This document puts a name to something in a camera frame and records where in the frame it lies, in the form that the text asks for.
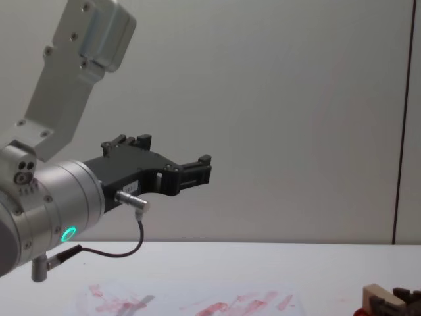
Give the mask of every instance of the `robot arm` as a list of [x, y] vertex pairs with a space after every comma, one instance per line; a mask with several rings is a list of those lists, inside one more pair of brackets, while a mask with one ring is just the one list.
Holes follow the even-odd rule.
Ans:
[[73, 138], [93, 85], [120, 66], [136, 20], [113, 0], [71, 0], [44, 50], [45, 66], [25, 117], [0, 146], [48, 161]]
[[173, 196], [209, 182], [210, 156], [176, 164], [150, 151], [149, 135], [120, 135], [85, 163], [36, 168], [71, 141], [93, 85], [118, 69], [135, 27], [116, 0], [68, 0], [25, 117], [0, 137], [0, 277], [32, 260], [33, 280], [41, 282], [61, 263], [46, 251], [105, 212], [125, 203], [140, 221], [149, 204], [138, 195]]

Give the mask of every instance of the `screw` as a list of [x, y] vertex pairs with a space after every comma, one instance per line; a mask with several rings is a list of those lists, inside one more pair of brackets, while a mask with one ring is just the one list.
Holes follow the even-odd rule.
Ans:
[[21, 172], [16, 173], [16, 175], [14, 176], [14, 183], [22, 185], [22, 184], [25, 184], [25, 182], [26, 182], [25, 174]]
[[82, 61], [81, 63], [80, 63], [80, 68], [81, 69], [85, 69], [87, 67], [87, 61]]
[[72, 35], [70, 35], [70, 41], [76, 41], [79, 37], [79, 34], [77, 32], [73, 32]]
[[50, 56], [52, 53], [53, 53], [53, 49], [51, 47], [47, 46], [44, 49], [44, 57]]
[[25, 120], [20, 120], [16, 123], [16, 126], [24, 126], [26, 124]]
[[53, 201], [53, 198], [51, 196], [44, 196], [44, 201], [47, 203], [51, 203]]
[[86, 12], [91, 8], [91, 6], [89, 5], [89, 3], [85, 3], [84, 6], [82, 7], [82, 11]]

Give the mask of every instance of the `red stain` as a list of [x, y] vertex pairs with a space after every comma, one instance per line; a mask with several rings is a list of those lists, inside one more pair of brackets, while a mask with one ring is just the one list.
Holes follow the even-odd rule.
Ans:
[[102, 298], [104, 296], [104, 293], [102, 293], [102, 291], [99, 290], [99, 285], [91, 285], [89, 286], [89, 289], [92, 295], [96, 298]]
[[264, 301], [253, 300], [246, 308], [243, 313], [243, 316], [250, 316], [252, 314], [258, 313], [266, 308], [268, 304]]
[[259, 295], [258, 292], [248, 293], [246, 295], [240, 295], [237, 297], [237, 301], [244, 302], [244, 301], [250, 300], [251, 298], [255, 298], [258, 295]]
[[231, 303], [230, 306], [228, 306], [226, 303], [216, 303], [202, 310], [201, 312], [196, 314], [196, 316], [212, 316], [217, 311], [223, 312], [221, 315], [224, 316], [252, 316], [267, 308], [268, 304], [278, 296], [278, 293], [275, 291], [269, 291], [266, 293], [263, 300], [253, 300], [245, 307], [234, 306], [237, 303], [246, 302], [258, 295], [259, 293], [255, 292], [246, 295], [240, 295], [235, 299], [233, 303]]
[[225, 303], [216, 303], [214, 305], [209, 306], [208, 308], [198, 312], [196, 316], [212, 316], [217, 311], [226, 311], [228, 308], [228, 305]]
[[282, 302], [279, 303], [277, 306], [278, 310], [285, 311], [285, 309], [288, 307], [290, 301], [292, 300], [292, 295], [287, 296]]
[[119, 312], [121, 309], [143, 309], [146, 308], [147, 305], [143, 302], [139, 303], [131, 303], [128, 300], [119, 300], [113, 299], [109, 302], [104, 302], [102, 306], [96, 307], [95, 310], [99, 313], [107, 311], [109, 313], [116, 313]]

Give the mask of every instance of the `white wall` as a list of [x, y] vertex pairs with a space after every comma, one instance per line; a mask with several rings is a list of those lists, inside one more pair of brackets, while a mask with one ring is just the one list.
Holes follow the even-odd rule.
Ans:
[[[148, 195], [154, 240], [390, 243], [411, 0], [125, 0], [137, 30], [93, 92], [86, 160], [123, 133], [211, 184]], [[0, 132], [26, 108], [64, 1], [2, 0]], [[128, 209], [86, 239], [137, 238]]]
[[396, 242], [421, 243], [421, 8], [416, 8]]

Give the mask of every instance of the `white table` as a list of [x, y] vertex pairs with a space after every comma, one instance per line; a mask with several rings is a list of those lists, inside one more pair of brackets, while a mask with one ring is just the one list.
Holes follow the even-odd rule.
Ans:
[[[82, 244], [112, 253], [136, 245]], [[420, 265], [421, 246], [146, 242], [125, 259], [81, 253], [42, 284], [31, 281], [30, 264], [24, 265], [0, 278], [0, 307], [2, 315], [61, 315], [82, 287], [109, 279], [237, 280], [294, 284], [308, 316], [346, 316], [361, 306], [364, 285], [421, 289]]]

